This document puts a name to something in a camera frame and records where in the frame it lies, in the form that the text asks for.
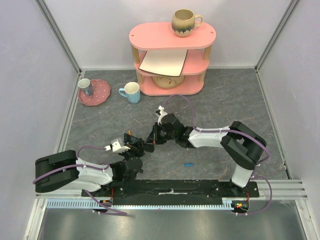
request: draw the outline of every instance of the light blue mug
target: light blue mug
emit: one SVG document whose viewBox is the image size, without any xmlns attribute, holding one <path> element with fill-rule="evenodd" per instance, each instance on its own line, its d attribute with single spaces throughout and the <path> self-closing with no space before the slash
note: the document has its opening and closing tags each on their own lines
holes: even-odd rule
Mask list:
<svg viewBox="0 0 320 240">
<path fill-rule="evenodd" d="M 140 86 L 134 81 L 128 82 L 124 88 L 119 89 L 119 94 L 127 98 L 130 103 L 137 104 L 140 100 Z"/>
</svg>

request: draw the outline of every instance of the wooden shelf leg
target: wooden shelf leg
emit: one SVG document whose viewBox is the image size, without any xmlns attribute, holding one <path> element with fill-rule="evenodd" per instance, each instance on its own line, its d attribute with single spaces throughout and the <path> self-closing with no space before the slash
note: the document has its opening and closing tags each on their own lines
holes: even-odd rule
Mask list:
<svg viewBox="0 0 320 240">
<path fill-rule="evenodd" d="M 138 72 L 136 72 L 136 78 L 138 79 L 138 84 L 143 84 L 145 82 L 144 77 Z"/>
<path fill-rule="evenodd" d="M 139 64 L 140 63 L 139 51 L 137 48 L 135 48 L 132 45 L 131 45 L 131 48 L 132 48 L 134 63 Z"/>
<path fill-rule="evenodd" d="M 204 49 L 203 60 L 209 61 L 212 44 Z"/>
<path fill-rule="evenodd" d="M 199 82 L 202 83 L 205 81 L 206 71 L 202 72 L 199 76 Z"/>
</svg>

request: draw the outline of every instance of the pink shelf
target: pink shelf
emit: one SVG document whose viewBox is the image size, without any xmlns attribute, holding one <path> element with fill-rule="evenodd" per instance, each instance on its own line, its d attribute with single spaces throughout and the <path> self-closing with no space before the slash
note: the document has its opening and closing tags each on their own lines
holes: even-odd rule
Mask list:
<svg viewBox="0 0 320 240">
<path fill-rule="evenodd" d="M 148 96 L 169 96 L 172 94 L 192 95 L 197 94 L 204 87 L 204 82 L 198 81 L 199 75 L 188 75 L 184 81 L 170 89 L 158 87 L 150 76 L 143 76 L 144 83 L 140 84 L 140 91 Z"/>
<path fill-rule="evenodd" d="M 135 63 L 135 69 L 144 76 L 156 76 L 156 74 L 142 71 L 139 66 L 144 59 L 146 52 L 140 53 L 140 63 Z M 204 72 L 209 66 L 209 61 L 204 61 L 204 52 L 198 49 L 188 50 L 181 75 L 197 75 Z"/>
<path fill-rule="evenodd" d="M 149 22 L 134 27 L 129 39 L 140 50 L 204 49 L 216 39 L 215 29 L 207 23 L 195 27 L 187 37 L 175 35 L 171 22 Z"/>
</svg>

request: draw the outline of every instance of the blue mug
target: blue mug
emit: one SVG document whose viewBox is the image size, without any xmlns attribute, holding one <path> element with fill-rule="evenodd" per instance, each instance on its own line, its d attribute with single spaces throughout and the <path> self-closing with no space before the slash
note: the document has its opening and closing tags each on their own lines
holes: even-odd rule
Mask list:
<svg viewBox="0 0 320 240">
<path fill-rule="evenodd" d="M 124 88 L 119 89 L 119 94 L 127 98 L 130 103 L 137 104 L 140 100 L 140 86 L 136 82 L 128 82 Z"/>
<path fill-rule="evenodd" d="M 87 96 L 90 96 L 94 93 L 92 84 L 88 78 L 83 78 L 78 82 L 78 87 L 84 91 Z"/>
</svg>

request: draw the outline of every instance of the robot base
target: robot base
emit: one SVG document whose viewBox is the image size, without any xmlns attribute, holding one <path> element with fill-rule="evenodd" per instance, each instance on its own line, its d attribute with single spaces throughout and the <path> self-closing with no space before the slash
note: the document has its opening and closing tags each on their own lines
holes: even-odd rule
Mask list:
<svg viewBox="0 0 320 240">
<path fill-rule="evenodd" d="M 229 181 L 219 180 L 132 180 L 113 187 L 114 205 L 221 205 L 222 198 L 258 198 L 257 183 L 248 182 L 235 194 Z M 92 193 L 95 197 L 110 197 L 103 187 Z"/>
</svg>

